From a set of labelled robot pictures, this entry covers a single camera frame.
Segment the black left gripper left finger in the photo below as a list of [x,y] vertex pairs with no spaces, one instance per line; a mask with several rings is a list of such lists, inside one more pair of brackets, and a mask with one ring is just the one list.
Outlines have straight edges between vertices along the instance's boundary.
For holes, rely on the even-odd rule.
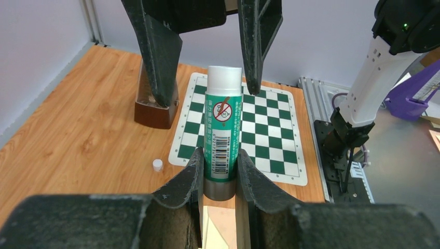
[[199,248],[203,150],[153,193],[34,195],[1,228],[1,248]]

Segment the cream pink envelope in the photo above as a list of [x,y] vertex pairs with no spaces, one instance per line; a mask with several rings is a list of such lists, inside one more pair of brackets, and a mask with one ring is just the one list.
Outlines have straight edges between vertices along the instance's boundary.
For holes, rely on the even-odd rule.
[[203,207],[201,248],[237,248],[235,210]]

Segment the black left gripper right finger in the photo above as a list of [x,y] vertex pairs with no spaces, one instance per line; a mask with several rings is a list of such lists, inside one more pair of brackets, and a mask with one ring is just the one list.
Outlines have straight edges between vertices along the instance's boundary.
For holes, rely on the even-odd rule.
[[399,204],[304,203],[239,151],[238,248],[439,248],[439,232],[421,212]]

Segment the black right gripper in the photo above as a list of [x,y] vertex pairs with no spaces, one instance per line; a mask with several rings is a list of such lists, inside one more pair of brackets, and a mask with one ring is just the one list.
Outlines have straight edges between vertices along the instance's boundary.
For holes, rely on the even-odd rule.
[[134,28],[152,94],[169,107],[182,40],[178,34],[225,24],[238,12],[246,85],[260,93],[266,55],[282,24],[281,0],[122,1]]

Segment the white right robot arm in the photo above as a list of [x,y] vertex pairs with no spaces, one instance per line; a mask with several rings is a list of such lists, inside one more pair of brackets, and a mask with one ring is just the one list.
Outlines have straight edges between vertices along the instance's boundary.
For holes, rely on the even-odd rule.
[[[237,13],[244,67],[211,66],[207,94],[239,96],[246,80],[260,92],[266,54],[282,24],[281,1],[123,1],[134,28],[153,99],[173,104],[180,34],[225,23]],[[325,149],[341,155],[362,145],[377,110],[402,72],[419,54],[439,47],[439,1],[379,1],[367,57],[346,99],[333,112]]]

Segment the green white glue stick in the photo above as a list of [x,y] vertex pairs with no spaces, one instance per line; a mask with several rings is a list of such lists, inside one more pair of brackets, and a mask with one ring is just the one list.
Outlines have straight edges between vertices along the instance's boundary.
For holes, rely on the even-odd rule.
[[242,97],[242,68],[209,66],[204,104],[204,195],[214,201],[227,201],[235,195]]

